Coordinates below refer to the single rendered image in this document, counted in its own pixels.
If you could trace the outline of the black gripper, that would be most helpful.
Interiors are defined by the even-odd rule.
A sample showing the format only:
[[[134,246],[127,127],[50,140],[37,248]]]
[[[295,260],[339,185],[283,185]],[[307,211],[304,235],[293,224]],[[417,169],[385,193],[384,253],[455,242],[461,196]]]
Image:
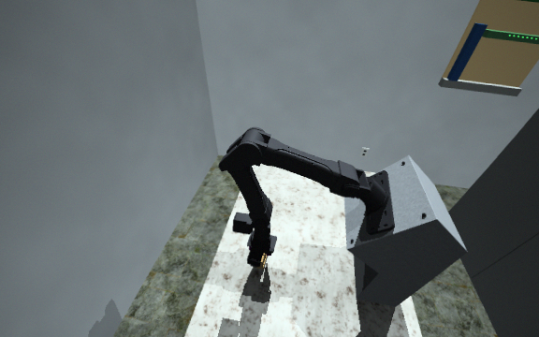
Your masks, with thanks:
[[[251,249],[251,237],[253,235],[253,232],[251,233],[249,240],[247,242],[247,247],[249,246],[249,250]],[[270,236],[271,236],[271,241],[270,241],[269,251],[268,252],[264,251],[264,254],[266,254],[266,256],[271,256],[271,254],[274,252],[275,244],[277,242],[277,236],[273,236],[273,235],[270,235]]]

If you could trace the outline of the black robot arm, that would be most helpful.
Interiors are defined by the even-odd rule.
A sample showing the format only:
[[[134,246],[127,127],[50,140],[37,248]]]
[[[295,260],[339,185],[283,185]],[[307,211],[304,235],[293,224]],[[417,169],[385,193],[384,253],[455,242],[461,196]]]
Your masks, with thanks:
[[[255,176],[252,168],[254,165],[260,167],[260,164],[263,164],[285,169],[322,184],[329,188],[330,193],[362,200],[366,206],[366,229],[370,235],[395,227],[388,174],[385,170],[366,177],[362,169],[340,160],[335,162],[307,154],[270,136],[271,134],[259,127],[249,128],[230,145],[233,146],[228,148],[219,163],[219,169],[227,170],[233,177],[249,211],[236,212],[233,232],[250,235],[253,228],[255,229],[251,237],[253,247],[247,257],[247,264],[260,267],[264,251],[268,252],[270,249],[271,240],[270,219],[273,206]],[[239,144],[240,146],[236,146]]]

